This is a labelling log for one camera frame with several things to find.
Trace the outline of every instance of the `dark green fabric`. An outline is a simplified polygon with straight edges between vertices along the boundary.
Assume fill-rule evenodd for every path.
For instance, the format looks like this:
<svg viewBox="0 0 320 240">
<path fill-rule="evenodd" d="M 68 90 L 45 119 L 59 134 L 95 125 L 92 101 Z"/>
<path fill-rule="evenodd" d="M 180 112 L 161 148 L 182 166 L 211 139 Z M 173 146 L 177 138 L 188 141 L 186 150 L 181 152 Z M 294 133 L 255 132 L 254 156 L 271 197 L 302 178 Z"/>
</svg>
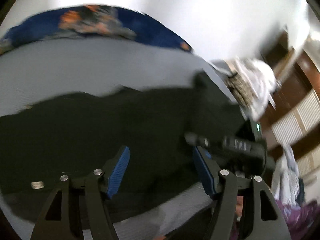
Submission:
<svg viewBox="0 0 320 240">
<path fill-rule="evenodd" d="M 182 88 L 123 89 L 101 98 L 74 93 L 1 117 L 2 193 L 15 193 L 20 200 L 13 211 L 35 220 L 41 207 L 30 210 L 33 194 L 45 195 L 62 174 L 75 178 L 101 168 L 127 145 L 130 162 L 119 193 L 108 202 L 111 217 L 120 221 L 149 210 L 198 181 L 186 130 L 213 130 L 209 138 L 219 140 L 244 123 L 238 106 L 212 105 L 214 94 L 208 104 L 203 95 Z M 32 181 L 43 181 L 45 188 L 32 190 Z"/>
</svg>

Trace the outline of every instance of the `white wall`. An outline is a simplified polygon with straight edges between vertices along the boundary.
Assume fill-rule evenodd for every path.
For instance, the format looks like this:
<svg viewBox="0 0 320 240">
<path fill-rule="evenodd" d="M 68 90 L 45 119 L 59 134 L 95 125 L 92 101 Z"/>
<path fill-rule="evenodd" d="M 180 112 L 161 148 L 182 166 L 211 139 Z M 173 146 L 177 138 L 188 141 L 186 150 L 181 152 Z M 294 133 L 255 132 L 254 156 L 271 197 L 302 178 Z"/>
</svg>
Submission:
<svg viewBox="0 0 320 240">
<path fill-rule="evenodd" d="M 316 176 L 316 181 L 309 186 L 305 186 L 305 197 L 306 201 L 317 200 L 320 203 L 320 170 L 313 172 L 308 176 L 310 179 Z"/>
<path fill-rule="evenodd" d="M 254 56 L 292 21 L 301 0 L 17 0 L 0 35 L 47 9 L 85 3 L 117 5 L 149 14 L 185 39 L 206 60 Z"/>
</svg>

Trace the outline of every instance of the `blue gripper pad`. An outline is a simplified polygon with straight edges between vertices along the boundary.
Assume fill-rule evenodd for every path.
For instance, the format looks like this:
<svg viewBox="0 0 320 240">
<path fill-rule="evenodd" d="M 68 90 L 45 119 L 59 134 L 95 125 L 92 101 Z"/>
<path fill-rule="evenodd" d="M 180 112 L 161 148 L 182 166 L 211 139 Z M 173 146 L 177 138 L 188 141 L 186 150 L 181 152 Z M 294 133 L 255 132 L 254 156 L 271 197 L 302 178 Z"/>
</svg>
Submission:
<svg viewBox="0 0 320 240">
<path fill-rule="evenodd" d="M 207 151 L 205 151 L 205 153 L 206 153 L 205 158 L 210 159 L 211 158 L 210 154 Z M 216 192 L 214 190 L 214 186 L 213 186 L 214 185 L 214 178 L 212 177 L 211 173 L 209 172 L 208 167 L 205 164 L 197 147 L 193 147 L 192 157 L 193 157 L 193 162 L 196 166 L 196 170 L 198 172 L 198 176 L 199 176 L 199 179 L 202 183 L 202 186 L 204 188 L 205 193 L 207 195 L 209 195 L 210 197 L 213 197 L 216 194 Z"/>
<path fill-rule="evenodd" d="M 128 147 L 125 147 L 115 168 L 113 169 L 113 172 L 111 173 L 108 179 L 107 196 L 109 199 L 111 199 L 113 195 L 118 192 L 124 172 L 127 169 L 129 159 L 130 159 L 130 150 Z"/>
</svg>

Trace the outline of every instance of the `wooden furniture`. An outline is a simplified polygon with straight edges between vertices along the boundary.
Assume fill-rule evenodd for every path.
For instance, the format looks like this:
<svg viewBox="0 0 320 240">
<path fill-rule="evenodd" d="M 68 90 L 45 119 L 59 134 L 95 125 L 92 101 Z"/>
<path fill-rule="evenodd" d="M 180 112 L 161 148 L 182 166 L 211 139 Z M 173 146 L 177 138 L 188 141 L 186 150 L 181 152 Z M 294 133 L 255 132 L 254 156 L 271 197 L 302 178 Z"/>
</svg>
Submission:
<svg viewBox="0 0 320 240">
<path fill-rule="evenodd" d="M 276 110 L 269 109 L 266 113 L 270 116 L 265 117 L 269 123 L 265 123 L 265 127 L 274 123 L 293 109 L 312 88 L 315 90 L 318 97 L 320 97 L 320 73 L 315 64 L 312 62 L 306 52 L 303 52 L 294 65 L 294 72 L 292 76 L 286 81 L 285 88 L 282 88 L 276 98 L 284 98 L 280 105 L 277 105 Z M 304 155 L 313 150 L 320 143 L 320 124 L 309 131 L 303 138 L 292 145 L 292 150 L 296 160 L 302 158 Z M 283 151 L 281 146 L 277 146 L 269 154 L 277 160 Z"/>
</svg>

